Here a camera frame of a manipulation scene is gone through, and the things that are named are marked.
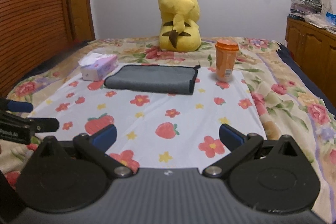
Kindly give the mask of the purple grey microfiber towel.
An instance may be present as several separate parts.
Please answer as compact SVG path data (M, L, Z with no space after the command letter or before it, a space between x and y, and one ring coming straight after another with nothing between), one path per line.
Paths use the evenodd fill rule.
M200 65L124 65L104 80L108 89L191 95Z

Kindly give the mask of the floral bed sheet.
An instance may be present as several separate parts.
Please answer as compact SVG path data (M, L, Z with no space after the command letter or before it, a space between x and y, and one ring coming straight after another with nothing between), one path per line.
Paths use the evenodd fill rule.
M325 221L335 221L335 111L281 57L286 52L274 40L235 38L239 45L234 72L240 72L253 98L265 131L276 140L291 135L317 172L321 191L313 207ZM90 42L41 74L18 83L8 94L13 101L30 102L34 108L75 76L81 76L79 60L90 52L115 54L120 65L200 65L215 76L215 39L204 39L195 52L159 49L157 38L105 39Z

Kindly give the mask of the white strawberry print cloth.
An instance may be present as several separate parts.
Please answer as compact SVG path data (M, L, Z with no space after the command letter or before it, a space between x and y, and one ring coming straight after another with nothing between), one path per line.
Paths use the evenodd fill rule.
M240 72L220 83L201 67L190 96L107 89L75 76L34 108L35 118L56 118L59 141L113 124L115 143L107 154L136 170L203 169L229 153L219 129L229 124L243 134L265 135L253 98Z

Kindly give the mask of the pink tissue box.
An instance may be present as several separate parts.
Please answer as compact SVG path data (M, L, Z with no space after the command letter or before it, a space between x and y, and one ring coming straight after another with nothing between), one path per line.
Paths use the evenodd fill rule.
M79 61L80 72L84 81L101 81L117 66L117 55L96 52L88 53Z

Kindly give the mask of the wooden slatted wardrobe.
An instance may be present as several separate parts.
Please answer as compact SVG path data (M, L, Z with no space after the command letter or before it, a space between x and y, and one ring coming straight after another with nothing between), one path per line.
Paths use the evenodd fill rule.
M73 44L67 0L1 0L1 96Z

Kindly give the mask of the orange plastic cup with lid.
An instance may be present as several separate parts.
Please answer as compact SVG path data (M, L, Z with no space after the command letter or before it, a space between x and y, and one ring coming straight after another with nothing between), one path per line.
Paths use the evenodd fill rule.
M239 45L227 39L219 39L215 43L216 49L216 75L222 82L230 81L239 52Z

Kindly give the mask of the wooden sideboard cabinet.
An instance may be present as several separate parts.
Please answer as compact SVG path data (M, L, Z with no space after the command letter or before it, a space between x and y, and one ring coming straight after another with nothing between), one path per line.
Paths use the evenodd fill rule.
M288 18L285 39L294 61L335 106L335 34Z

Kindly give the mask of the yellow Pikachu plush toy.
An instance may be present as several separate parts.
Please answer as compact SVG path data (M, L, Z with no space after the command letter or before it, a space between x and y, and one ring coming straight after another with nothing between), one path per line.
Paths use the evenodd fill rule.
M201 46L197 24L198 0L158 0L161 15L159 47L163 51L193 52Z

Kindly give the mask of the stack of folded magazines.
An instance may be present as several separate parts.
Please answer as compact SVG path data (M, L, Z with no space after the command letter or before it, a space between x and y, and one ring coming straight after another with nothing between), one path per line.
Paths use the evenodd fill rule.
M321 4L316 4L311 0L291 0L290 12L292 14L320 14L321 11Z

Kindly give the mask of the blue picture box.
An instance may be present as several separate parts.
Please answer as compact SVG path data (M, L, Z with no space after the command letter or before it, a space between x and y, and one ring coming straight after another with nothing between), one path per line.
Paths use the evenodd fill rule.
M333 26L336 26L336 15L331 12L326 12L326 20Z

